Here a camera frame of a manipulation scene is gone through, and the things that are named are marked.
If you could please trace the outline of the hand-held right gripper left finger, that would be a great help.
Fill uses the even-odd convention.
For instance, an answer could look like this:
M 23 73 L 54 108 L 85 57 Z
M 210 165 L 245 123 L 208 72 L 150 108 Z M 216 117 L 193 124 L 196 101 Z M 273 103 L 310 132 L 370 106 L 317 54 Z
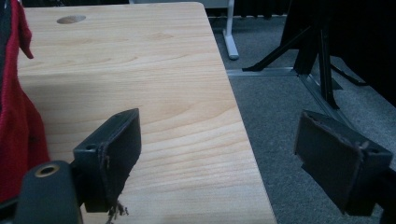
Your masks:
M 119 197 L 141 154 L 137 108 L 117 113 L 74 148 L 72 172 L 78 202 L 89 213 L 106 213 L 111 224 L 127 213 Z

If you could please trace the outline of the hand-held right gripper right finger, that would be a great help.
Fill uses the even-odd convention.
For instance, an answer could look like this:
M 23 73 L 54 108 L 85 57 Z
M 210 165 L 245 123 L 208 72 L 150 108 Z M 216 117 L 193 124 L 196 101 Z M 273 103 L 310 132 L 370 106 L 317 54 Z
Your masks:
M 344 214 L 370 216 L 374 207 L 393 214 L 393 154 L 343 123 L 305 110 L 294 153 L 302 168 Z

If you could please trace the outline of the red knitted cloth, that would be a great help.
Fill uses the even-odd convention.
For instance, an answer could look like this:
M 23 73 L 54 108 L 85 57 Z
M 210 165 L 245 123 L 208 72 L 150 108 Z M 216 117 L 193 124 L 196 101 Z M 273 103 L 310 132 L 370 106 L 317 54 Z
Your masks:
M 10 4 L 11 35 L 6 48 L 0 110 L 0 203 L 19 195 L 24 175 L 50 159 L 42 118 L 18 77 L 19 53 L 29 59 L 33 57 L 32 33 L 20 1 L 10 0 Z

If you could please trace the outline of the black metal stand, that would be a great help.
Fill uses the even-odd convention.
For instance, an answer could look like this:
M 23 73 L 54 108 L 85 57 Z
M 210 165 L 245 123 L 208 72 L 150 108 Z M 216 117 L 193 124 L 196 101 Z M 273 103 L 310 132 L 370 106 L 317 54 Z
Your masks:
M 320 94 L 332 108 L 338 107 L 333 96 L 332 55 L 341 55 L 349 30 L 359 13 L 354 0 L 291 0 L 281 43 L 266 57 L 248 68 L 258 72 L 289 49 L 298 51 L 293 69 L 299 75 L 311 72 L 319 63 Z

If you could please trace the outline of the black curtain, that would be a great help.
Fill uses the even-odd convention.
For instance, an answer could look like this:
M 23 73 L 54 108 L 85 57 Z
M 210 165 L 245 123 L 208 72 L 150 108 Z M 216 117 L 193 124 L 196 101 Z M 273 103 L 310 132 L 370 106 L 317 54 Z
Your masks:
M 323 18 L 330 54 L 396 107 L 396 0 L 291 0 L 281 41 Z

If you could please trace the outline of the dark cloth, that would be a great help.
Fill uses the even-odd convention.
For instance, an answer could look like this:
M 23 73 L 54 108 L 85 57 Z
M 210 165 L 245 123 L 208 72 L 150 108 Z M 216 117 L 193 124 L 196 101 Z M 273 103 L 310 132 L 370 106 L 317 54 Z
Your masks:
M 7 42 L 11 35 L 11 4 L 10 0 L 0 0 L 0 110 L 2 109 L 2 89 L 6 64 Z

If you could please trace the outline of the grey metal floor rail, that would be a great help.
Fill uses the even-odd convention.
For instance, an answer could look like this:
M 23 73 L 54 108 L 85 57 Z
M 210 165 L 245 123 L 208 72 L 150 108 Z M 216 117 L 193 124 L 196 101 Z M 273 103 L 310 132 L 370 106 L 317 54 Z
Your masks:
M 314 79 L 312 75 L 298 75 L 291 67 L 281 68 L 264 68 L 259 72 L 243 71 L 242 69 L 230 69 L 226 71 L 228 78 L 237 77 L 297 77 L 304 84 L 305 88 L 314 97 L 318 106 L 323 112 L 336 119 L 337 121 L 345 124 L 351 129 L 354 129 L 354 125 L 348 118 L 343 114 L 340 109 L 331 107 L 329 103 L 320 94 L 319 82 Z

